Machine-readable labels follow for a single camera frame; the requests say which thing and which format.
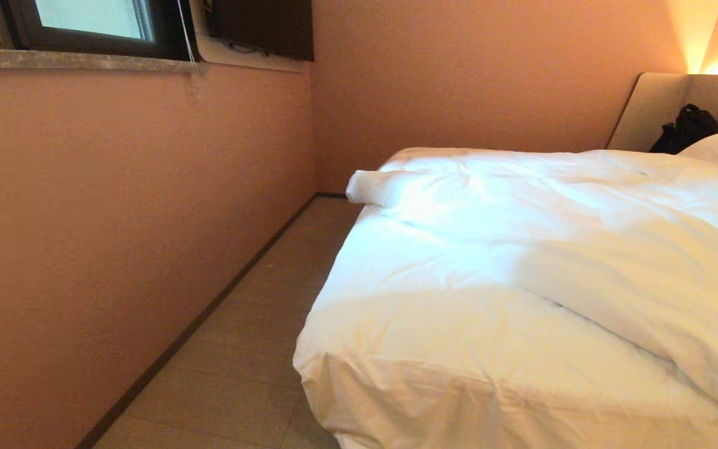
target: upholstered headboard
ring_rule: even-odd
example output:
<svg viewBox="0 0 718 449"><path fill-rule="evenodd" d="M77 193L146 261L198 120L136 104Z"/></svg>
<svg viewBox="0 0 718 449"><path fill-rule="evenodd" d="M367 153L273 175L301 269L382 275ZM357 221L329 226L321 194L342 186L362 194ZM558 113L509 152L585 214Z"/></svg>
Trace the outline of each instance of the upholstered headboard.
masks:
<svg viewBox="0 0 718 449"><path fill-rule="evenodd" d="M674 122L687 103L710 111L718 122L718 75L641 74L606 147L649 151L661 125Z"/></svg>

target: floor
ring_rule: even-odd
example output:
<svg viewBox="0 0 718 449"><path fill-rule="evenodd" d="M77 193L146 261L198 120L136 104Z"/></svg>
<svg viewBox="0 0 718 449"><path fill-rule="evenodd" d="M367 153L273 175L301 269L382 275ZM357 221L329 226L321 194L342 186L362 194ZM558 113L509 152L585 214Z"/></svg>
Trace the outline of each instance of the floor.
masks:
<svg viewBox="0 0 718 449"><path fill-rule="evenodd" d="M331 449L292 367L295 339L360 208L319 197L95 449Z"/></svg>

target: black bag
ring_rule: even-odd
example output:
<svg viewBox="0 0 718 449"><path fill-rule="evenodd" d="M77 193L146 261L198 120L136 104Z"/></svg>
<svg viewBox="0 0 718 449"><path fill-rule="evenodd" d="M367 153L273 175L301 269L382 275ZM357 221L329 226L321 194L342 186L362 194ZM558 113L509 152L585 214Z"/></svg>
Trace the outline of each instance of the black bag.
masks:
<svg viewBox="0 0 718 449"><path fill-rule="evenodd" d="M718 133L716 120L706 110L686 105L674 123L663 125L664 133L658 138L650 153L678 154L698 140Z"/></svg>

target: television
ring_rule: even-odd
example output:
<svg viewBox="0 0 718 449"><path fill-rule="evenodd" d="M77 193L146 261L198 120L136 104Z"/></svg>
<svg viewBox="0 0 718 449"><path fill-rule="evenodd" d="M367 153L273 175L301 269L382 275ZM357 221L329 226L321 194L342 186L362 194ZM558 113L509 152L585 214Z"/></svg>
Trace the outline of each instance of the television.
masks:
<svg viewBox="0 0 718 449"><path fill-rule="evenodd" d="M210 34L231 48L314 60L312 0L210 1Z"/></svg>

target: dark baseboard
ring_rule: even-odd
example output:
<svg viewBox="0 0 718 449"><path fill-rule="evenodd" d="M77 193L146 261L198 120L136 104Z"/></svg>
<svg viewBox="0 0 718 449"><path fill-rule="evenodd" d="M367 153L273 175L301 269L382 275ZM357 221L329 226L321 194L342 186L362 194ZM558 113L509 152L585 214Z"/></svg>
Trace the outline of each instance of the dark baseboard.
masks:
<svg viewBox="0 0 718 449"><path fill-rule="evenodd" d="M312 204L312 201L316 199L318 196L327 196L327 197L342 197L345 198L345 195L343 196L333 196L336 194L331 193L316 193L314 194L308 201L297 210L295 215L291 217L279 230L279 232L276 232L265 244L265 246L262 247L262 249L259 250L256 255L251 258L248 263L242 267L242 270L237 273L237 276L234 277L234 279L231 279L231 282L223 288L223 290L216 296L216 298L213 299L213 301L205 308L201 313L199 313L198 316L196 316L195 319L193 319L193 322L186 327L185 330L182 331L182 333L174 340L173 343L171 343L171 346L168 347L168 349L165 350L165 352L160 355L157 360L154 361L153 364L151 364L150 367L146 370L146 372L143 373L142 376L134 383L131 387L127 390L125 394L123 394L122 397L115 403L114 406L112 406L111 409L108 410L108 412L103 416L103 418L96 424L96 426L91 429L90 432L88 432L88 435L85 436L85 438L80 441L79 444L77 444L76 449L91 449L100 438L103 437L105 432L109 429L112 424L118 420L120 415L123 413L123 411L126 410L126 407L129 406L129 404L132 403L132 401L137 398L137 395L140 395L140 392L142 392L143 389L148 385L149 382L151 382L152 379L154 379L154 376L157 375L158 372L165 366L165 364L168 363L169 360L177 353L178 350L182 348L182 345L185 344L185 342L188 341L188 339L193 335L196 330L199 329L199 326L211 315L212 312L214 312L215 309L223 302L223 299L226 298L226 296L231 293L232 290L234 290L234 287L239 284L240 281L245 277L245 275L248 274L248 272L251 270L251 268L256 265L256 262L259 262L259 259L262 258L262 256L267 253L267 250L270 249L271 246L273 246L276 241L281 238L282 234L287 231L287 228L290 228L293 222L296 221L299 216L301 216L302 213L304 213L305 210L307 210L307 207L309 207L310 204Z"/></svg>
<svg viewBox="0 0 718 449"><path fill-rule="evenodd" d="M321 196L323 198L342 198L343 200L348 199L348 196L345 196L344 193L328 193L327 191L319 191L315 196Z"/></svg>

